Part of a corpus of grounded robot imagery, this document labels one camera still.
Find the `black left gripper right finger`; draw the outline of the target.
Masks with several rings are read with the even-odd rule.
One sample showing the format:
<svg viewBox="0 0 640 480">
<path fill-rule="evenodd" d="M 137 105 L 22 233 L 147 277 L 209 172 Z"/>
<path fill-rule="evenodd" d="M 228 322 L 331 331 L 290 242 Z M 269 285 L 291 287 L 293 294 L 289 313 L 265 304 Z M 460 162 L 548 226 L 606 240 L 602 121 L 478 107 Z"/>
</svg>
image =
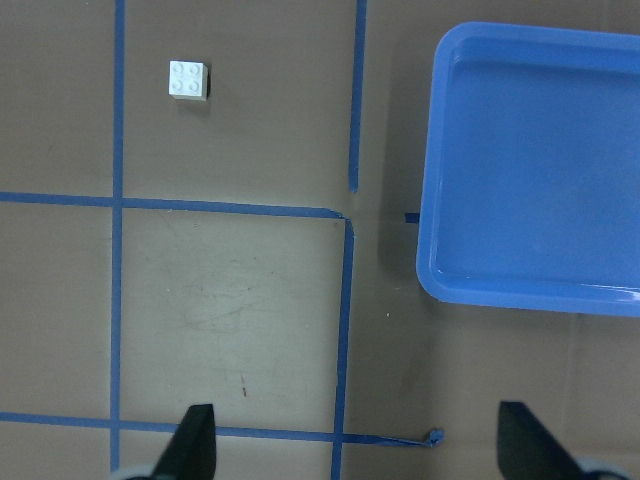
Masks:
<svg viewBox="0 0 640 480">
<path fill-rule="evenodd" d="M 581 479 L 573 457 L 522 402 L 498 409 L 498 468 L 504 479 Z"/>
</svg>

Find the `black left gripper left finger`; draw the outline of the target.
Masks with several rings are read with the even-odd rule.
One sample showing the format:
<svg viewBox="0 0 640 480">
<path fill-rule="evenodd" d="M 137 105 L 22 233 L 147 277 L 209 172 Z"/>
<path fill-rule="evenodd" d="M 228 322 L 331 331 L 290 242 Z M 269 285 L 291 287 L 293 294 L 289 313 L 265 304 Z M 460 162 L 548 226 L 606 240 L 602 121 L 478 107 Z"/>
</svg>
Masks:
<svg viewBox="0 0 640 480">
<path fill-rule="evenodd" d="M 212 404 L 190 406 L 151 473 L 152 479 L 211 480 L 217 463 Z"/>
</svg>

